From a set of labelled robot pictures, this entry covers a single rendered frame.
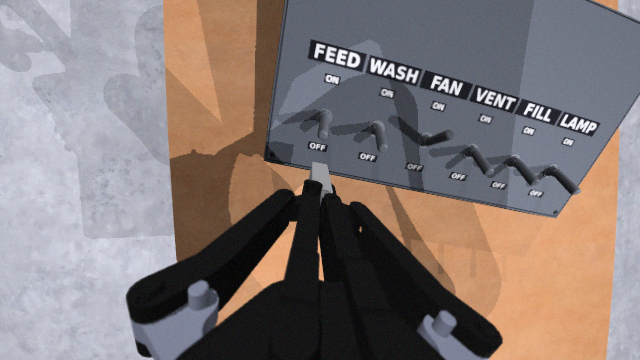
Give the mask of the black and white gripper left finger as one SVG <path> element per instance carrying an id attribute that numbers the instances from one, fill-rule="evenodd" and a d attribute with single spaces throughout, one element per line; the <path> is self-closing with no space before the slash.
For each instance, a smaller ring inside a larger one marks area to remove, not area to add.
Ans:
<path id="1" fill-rule="evenodd" d="M 319 341 L 320 163 L 301 195 L 279 189 L 199 253 L 135 282 L 126 294 L 138 353 L 175 360 L 212 330 L 270 248 L 297 222 L 267 360 L 313 360 Z"/>

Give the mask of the grey switch panel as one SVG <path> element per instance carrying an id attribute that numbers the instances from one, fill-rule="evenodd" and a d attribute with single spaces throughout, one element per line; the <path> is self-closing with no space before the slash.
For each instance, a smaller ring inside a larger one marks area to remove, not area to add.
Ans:
<path id="1" fill-rule="evenodd" d="M 285 0 L 264 161 L 557 218 L 639 96 L 594 0 Z"/>

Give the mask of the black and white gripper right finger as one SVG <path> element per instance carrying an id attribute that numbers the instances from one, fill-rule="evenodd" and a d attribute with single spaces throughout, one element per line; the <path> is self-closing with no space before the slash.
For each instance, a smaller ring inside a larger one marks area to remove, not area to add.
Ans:
<path id="1" fill-rule="evenodd" d="M 344 281 L 361 360 L 414 359 L 389 304 L 446 360 L 489 360 L 503 344 L 498 329 L 444 288 L 364 204 L 342 203 L 327 164 L 320 169 L 324 281 Z"/>

